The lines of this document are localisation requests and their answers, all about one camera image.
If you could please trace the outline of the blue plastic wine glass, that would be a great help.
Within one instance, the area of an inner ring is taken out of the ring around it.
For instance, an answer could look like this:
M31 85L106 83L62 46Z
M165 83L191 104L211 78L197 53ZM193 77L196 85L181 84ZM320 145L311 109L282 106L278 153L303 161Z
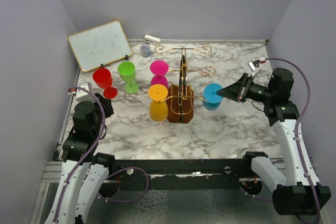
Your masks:
M218 90L221 90L222 86L216 83L208 84L203 91L203 107L209 111L216 110L223 99L217 94Z

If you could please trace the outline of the red plastic wine glass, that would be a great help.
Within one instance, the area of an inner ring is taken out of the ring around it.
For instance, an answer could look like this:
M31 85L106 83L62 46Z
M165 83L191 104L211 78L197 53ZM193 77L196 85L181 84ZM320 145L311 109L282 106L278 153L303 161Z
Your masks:
M99 68L97 69L92 78L94 82L103 90L103 96L106 99L113 99L117 96L118 91L116 88L112 86L113 79L111 72L107 68Z

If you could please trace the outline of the green plastic wine glass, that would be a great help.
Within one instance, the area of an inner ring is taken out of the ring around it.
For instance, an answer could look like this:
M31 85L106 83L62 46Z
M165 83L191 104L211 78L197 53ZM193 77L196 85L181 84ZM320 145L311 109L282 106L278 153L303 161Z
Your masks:
M135 65L129 61L125 61L118 65L118 73L125 82L125 91L127 93L135 93L139 89L138 83L135 81L136 71Z

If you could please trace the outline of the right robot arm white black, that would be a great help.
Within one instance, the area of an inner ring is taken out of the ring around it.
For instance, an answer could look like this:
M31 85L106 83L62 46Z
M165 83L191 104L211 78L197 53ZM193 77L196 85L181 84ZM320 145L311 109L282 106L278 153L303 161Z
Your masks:
M247 99L264 105L264 114L280 145L285 173L282 174L265 153L247 152L241 164L246 177L256 174L272 193L272 203L280 215L313 216L331 198L328 186L322 186L306 151L299 123L300 113L289 98L294 83L291 71L273 70L268 85L253 82L247 73L235 83L218 90L223 98L237 102Z

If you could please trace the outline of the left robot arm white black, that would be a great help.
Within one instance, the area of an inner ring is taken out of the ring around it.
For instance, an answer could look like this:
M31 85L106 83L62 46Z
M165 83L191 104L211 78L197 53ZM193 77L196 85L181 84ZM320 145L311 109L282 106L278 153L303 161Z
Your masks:
M111 100L89 93L92 101L75 106L73 127L62 146L61 175L45 223L86 223L92 203L105 179L115 175L115 157L95 153L114 114Z

